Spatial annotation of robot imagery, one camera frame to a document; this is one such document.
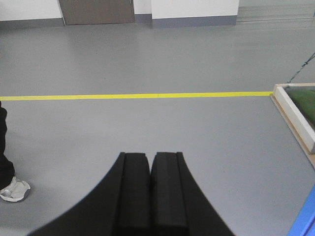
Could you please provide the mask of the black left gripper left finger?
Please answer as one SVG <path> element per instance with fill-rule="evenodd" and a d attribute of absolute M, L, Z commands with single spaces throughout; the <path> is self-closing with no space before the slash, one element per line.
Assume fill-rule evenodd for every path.
<path fill-rule="evenodd" d="M 149 236 L 150 168 L 143 153 L 121 152 L 79 203 L 32 236 Z"/>

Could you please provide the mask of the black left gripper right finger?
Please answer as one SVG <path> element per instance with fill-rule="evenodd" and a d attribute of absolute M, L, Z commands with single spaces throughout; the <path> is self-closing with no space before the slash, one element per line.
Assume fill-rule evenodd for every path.
<path fill-rule="evenodd" d="M 153 234 L 232 236 L 192 176 L 181 152 L 158 152 L 151 171 Z"/>

